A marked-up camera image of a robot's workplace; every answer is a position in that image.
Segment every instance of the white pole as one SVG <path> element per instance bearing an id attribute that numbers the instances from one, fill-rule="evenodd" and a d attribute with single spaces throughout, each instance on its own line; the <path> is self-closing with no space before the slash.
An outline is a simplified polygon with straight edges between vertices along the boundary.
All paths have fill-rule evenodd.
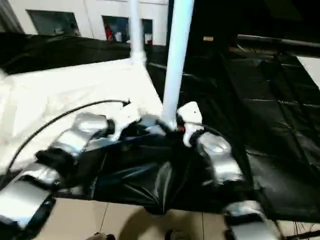
<path id="1" fill-rule="evenodd" d="M 194 2 L 195 0 L 175 0 L 173 6 L 161 116 L 161 119 L 173 130 L 177 127 L 176 113 Z"/>
<path id="2" fill-rule="evenodd" d="M 129 31 L 131 42 L 131 60 L 133 63 L 145 64 L 146 54 L 143 45 L 142 38 L 142 22 L 139 16 L 139 2 L 138 0 L 129 0 L 130 4 L 130 19 L 129 19 Z"/>

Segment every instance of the cable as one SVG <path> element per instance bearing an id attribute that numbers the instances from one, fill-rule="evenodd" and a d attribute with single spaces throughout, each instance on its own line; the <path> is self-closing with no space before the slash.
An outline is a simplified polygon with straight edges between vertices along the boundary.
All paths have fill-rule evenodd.
<path id="1" fill-rule="evenodd" d="M 187 121 L 187 122 L 185 122 L 185 124 L 193 124 L 193 125 L 196 125 L 196 126 L 201 126 L 205 130 L 207 130 L 208 132 L 211 132 L 211 133 L 213 133 L 215 135 L 218 135 L 218 136 L 224 138 L 224 135 L 221 132 L 219 132 L 218 130 L 214 129 L 211 126 L 208 126 L 208 125 L 205 125 L 205 124 L 202 124 L 202 123 L 192 122 L 192 121 Z"/>
<path id="2" fill-rule="evenodd" d="M 107 100 L 101 100 L 101 101 L 94 101 L 91 103 L 87 103 L 85 105 L 82 106 L 78 106 L 75 107 L 71 110 L 68 110 L 62 114 L 60 114 L 59 116 L 55 117 L 54 119 L 50 120 L 49 122 L 45 123 L 44 125 L 42 125 L 38 130 L 36 130 L 34 133 L 32 133 L 17 149 L 17 151 L 15 152 L 15 154 L 13 155 L 6 171 L 5 174 L 3 175 L 3 177 L 1 178 L 0 181 L 0 190 L 4 187 L 4 184 L 6 182 L 6 179 L 8 177 L 8 175 L 11 173 L 11 167 L 13 166 L 13 164 L 15 163 L 18 155 L 20 154 L 20 152 L 28 145 L 28 143 L 34 138 L 36 137 L 39 133 L 41 133 L 44 129 L 46 129 L 47 127 L 49 127 L 51 124 L 55 123 L 56 121 L 58 121 L 59 119 L 72 114 L 80 109 L 84 109 L 93 105 L 98 105 L 98 104 L 104 104 L 104 103 L 122 103 L 124 105 L 128 105 L 129 102 L 127 101 L 123 101 L 123 100 L 115 100 L 115 99 L 107 99 Z"/>

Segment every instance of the black tarp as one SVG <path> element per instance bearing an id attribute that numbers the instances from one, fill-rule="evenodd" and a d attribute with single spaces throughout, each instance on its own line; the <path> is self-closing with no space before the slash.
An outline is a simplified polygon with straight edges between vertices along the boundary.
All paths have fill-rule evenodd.
<path id="1" fill-rule="evenodd" d="M 0 67 L 8 74 L 130 53 L 125 44 L 77 37 L 0 34 L 0 44 Z M 146 67 L 162 98 L 166 48 L 146 50 Z M 248 180 L 246 191 L 268 217 L 320 222 L 318 87 L 293 56 L 211 53 L 187 57 L 179 105 L 196 101 L 203 122 L 228 139 Z M 156 213 L 221 210 L 224 199 L 212 185 L 210 166 L 174 137 L 138 138 L 103 157 L 85 198 L 143 205 Z"/>

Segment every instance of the window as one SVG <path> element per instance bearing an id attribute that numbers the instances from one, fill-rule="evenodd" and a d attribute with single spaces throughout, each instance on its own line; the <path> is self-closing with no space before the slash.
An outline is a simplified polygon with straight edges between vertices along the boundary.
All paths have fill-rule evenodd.
<path id="1" fill-rule="evenodd" d="M 130 42 L 129 19 L 120 16 L 102 16 L 105 36 L 108 41 L 122 43 Z M 153 43 L 153 21 L 143 19 L 144 43 L 152 45 Z"/>
<path id="2" fill-rule="evenodd" d="M 40 35 L 80 36 L 73 12 L 27 10 Z"/>

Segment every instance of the tiled floor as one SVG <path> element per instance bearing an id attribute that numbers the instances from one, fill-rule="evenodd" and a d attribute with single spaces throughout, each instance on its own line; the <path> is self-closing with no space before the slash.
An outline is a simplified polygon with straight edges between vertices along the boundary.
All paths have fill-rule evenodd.
<path id="1" fill-rule="evenodd" d="M 292 222 L 279 225 L 286 236 L 295 231 Z M 303 226 L 301 232 L 308 231 L 311 223 Z M 217 214 L 170 210 L 157 217 L 140 206 L 59 198 L 36 240 L 85 240 L 96 232 L 114 234 L 117 240 L 163 240 L 169 229 L 182 230 L 192 240 L 224 240 L 226 226 Z"/>

